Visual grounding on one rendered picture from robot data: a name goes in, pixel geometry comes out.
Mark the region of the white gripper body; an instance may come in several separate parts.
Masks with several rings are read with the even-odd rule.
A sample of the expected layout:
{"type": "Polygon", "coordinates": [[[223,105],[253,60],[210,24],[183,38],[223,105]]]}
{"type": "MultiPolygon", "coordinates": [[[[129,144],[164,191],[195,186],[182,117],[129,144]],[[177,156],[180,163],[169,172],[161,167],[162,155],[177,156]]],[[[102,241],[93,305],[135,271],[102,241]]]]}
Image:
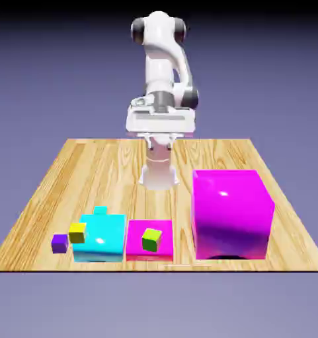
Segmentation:
{"type": "Polygon", "coordinates": [[[130,133],[174,133],[190,135],[195,132],[195,111],[173,108],[156,112],[153,106],[136,106],[128,109],[126,130],[130,133]]]}

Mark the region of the small green cube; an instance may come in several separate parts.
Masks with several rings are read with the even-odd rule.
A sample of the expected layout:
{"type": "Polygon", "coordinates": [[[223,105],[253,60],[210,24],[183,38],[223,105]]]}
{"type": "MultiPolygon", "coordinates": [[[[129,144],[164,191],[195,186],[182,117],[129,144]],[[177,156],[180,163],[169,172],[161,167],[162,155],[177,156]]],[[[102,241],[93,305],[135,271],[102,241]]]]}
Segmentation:
{"type": "Polygon", "coordinates": [[[146,228],[141,237],[142,248],[149,252],[156,252],[161,243],[161,237],[161,230],[146,228]]]}

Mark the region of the small yellow cube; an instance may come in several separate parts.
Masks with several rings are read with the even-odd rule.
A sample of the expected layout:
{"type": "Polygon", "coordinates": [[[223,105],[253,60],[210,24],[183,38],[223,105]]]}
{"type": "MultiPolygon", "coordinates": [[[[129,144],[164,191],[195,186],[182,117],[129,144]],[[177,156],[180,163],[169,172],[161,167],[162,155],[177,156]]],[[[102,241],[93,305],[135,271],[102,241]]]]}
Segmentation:
{"type": "Polygon", "coordinates": [[[85,242],[86,223],[72,223],[69,227],[68,236],[72,244],[82,244],[85,242]]]}

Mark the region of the small purple cube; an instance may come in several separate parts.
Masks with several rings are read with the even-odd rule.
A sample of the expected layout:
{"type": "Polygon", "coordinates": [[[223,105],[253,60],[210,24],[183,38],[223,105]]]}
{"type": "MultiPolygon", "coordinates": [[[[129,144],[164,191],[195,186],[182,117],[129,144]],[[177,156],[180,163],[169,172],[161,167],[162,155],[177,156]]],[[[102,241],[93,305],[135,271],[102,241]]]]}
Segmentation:
{"type": "Polygon", "coordinates": [[[67,252],[69,240],[67,234],[54,234],[51,241],[53,254],[65,254],[67,252]]]}

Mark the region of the large magenta box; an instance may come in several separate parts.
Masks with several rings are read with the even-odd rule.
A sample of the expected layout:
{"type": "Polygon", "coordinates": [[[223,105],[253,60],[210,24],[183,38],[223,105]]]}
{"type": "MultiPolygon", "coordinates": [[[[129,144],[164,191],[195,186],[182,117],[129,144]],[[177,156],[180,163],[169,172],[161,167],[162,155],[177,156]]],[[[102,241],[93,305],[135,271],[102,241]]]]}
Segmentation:
{"type": "Polygon", "coordinates": [[[194,170],[196,259],[264,259],[275,202],[255,170],[194,170]]]}

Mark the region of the flat magenta box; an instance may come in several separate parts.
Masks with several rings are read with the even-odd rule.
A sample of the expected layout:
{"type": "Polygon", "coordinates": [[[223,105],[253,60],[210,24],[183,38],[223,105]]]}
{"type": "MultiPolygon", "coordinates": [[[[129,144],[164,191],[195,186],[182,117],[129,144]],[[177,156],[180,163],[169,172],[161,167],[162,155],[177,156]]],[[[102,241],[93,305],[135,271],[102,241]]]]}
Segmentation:
{"type": "Polygon", "coordinates": [[[127,261],[173,261],[173,225],[172,220],[130,220],[126,242],[127,261]],[[156,252],[142,248],[141,237],[146,228],[162,231],[161,243],[156,252]]]}

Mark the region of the large cyan box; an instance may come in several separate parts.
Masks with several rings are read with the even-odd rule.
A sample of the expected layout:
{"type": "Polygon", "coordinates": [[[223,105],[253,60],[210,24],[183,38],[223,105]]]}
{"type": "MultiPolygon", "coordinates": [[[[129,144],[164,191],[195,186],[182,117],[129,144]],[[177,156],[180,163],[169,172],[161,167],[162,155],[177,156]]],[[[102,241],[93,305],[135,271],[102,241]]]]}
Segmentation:
{"type": "Polygon", "coordinates": [[[85,242],[72,244],[75,262],[121,262],[124,255],[126,216],[120,214],[82,215],[85,242]]]}

